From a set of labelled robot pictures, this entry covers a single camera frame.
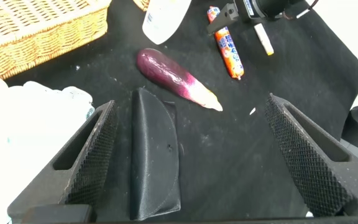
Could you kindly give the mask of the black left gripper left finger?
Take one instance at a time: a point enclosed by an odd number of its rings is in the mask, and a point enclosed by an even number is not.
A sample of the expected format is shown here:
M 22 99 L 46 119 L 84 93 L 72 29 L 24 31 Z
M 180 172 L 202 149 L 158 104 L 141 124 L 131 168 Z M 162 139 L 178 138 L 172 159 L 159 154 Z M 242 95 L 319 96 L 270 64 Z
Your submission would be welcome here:
M 117 105 L 111 100 L 94 113 L 7 208 L 13 223 L 41 205 L 95 206 L 108 173 L 117 130 Z

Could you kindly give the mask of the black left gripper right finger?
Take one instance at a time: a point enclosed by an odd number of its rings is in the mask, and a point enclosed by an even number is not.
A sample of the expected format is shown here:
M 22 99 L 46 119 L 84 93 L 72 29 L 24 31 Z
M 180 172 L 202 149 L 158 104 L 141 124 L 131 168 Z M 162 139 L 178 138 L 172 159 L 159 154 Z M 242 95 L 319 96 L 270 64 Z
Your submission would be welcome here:
M 283 98 L 270 94 L 265 115 L 312 214 L 358 216 L 358 158 Z

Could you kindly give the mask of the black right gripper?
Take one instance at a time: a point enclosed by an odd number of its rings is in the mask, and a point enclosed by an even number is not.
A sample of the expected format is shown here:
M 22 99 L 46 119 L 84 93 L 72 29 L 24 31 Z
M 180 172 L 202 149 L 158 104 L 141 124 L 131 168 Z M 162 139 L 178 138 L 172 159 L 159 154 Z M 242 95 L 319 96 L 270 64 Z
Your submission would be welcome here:
M 227 3 L 207 26 L 208 34 L 211 35 L 236 22 L 239 15 L 242 22 L 260 19 L 260 14 L 252 0 L 234 0 L 234 3 Z

